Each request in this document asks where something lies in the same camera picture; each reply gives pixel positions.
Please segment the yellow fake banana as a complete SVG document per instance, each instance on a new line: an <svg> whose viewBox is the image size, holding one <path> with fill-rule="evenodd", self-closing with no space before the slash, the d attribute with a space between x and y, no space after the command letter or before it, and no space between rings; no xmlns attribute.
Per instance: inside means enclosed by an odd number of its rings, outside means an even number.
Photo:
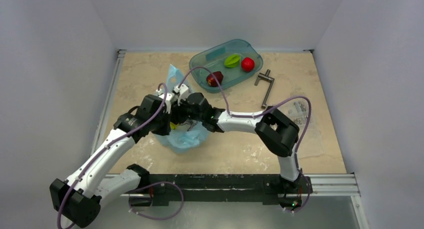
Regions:
<svg viewBox="0 0 424 229"><path fill-rule="evenodd" d="M176 129L177 129L177 127L178 127L178 124L175 124L175 123L173 123L173 122L170 122L170 128L171 128L172 130L176 130Z"/></svg>

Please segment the light blue plastic bag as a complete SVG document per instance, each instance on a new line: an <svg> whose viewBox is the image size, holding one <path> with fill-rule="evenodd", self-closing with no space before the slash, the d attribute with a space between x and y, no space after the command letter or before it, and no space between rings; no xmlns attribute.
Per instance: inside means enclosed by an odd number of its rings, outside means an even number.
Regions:
<svg viewBox="0 0 424 229"><path fill-rule="evenodd" d="M184 78L181 70L174 65L168 68L165 81L167 92L171 93L176 85ZM200 122L187 120L179 124L177 129L170 131L169 135L156 135L155 138L165 147L173 150L175 153L185 153L190 149L199 147L204 143L210 132L202 126Z"/></svg>

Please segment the dark brown fake fruit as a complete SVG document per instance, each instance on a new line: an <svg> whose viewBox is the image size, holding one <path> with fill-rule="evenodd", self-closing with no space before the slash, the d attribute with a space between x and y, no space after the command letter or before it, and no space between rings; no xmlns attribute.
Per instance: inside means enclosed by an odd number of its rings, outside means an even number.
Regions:
<svg viewBox="0 0 424 229"><path fill-rule="evenodd" d="M210 87L218 87L222 81L224 79L224 75L222 74L221 71L215 71L210 73L207 77L206 77L206 83L210 86Z"/></svg>

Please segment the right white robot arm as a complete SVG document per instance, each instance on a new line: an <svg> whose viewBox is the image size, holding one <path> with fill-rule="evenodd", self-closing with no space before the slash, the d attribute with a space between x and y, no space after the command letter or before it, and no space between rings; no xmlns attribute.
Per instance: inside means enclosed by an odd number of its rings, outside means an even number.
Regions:
<svg viewBox="0 0 424 229"><path fill-rule="evenodd" d="M233 112L213 107L200 92L191 93L186 99L171 102L166 111L174 124L186 120L199 122L212 133L244 132L257 135L267 149L278 158L280 166L280 185L288 193L300 187L305 180L305 191L312 192L312 184L304 175L298 160L298 150L308 129L310 118L306 118L303 129L278 108L300 95L289 97L263 111Z"/></svg>

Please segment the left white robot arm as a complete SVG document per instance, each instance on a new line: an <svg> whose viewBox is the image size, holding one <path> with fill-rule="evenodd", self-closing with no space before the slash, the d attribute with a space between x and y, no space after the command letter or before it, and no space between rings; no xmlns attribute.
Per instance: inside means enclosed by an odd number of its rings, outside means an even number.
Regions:
<svg viewBox="0 0 424 229"><path fill-rule="evenodd" d="M104 184L102 181L116 162L149 133L167 135L170 128L173 93L148 94L141 104L119 116L105 141L66 179L56 178L49 186L56 226L85 228L98 216L108 199L134 190L146 192L149 180L140 167L133 166Z"/></svg>

